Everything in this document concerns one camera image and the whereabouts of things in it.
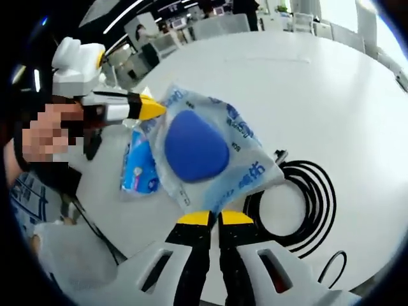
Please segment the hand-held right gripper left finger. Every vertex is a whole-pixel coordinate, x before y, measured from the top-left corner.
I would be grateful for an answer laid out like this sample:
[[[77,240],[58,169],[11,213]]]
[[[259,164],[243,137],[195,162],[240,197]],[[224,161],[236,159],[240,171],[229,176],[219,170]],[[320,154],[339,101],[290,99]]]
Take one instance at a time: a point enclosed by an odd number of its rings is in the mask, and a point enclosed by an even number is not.
[[[165,241],[154,243],[129,262],[131,305],[199,305],[210,267],[212,213],[182,216]]]

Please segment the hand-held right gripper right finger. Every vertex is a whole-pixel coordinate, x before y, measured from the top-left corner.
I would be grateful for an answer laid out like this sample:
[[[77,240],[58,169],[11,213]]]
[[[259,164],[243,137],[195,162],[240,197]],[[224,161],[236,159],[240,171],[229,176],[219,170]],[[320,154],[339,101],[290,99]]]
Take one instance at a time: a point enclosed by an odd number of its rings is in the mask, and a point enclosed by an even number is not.
[[[218,225],[226,305],[352,305],[352,293],[315,280],[306,263],[263,238],[244,213],[224,210]]]

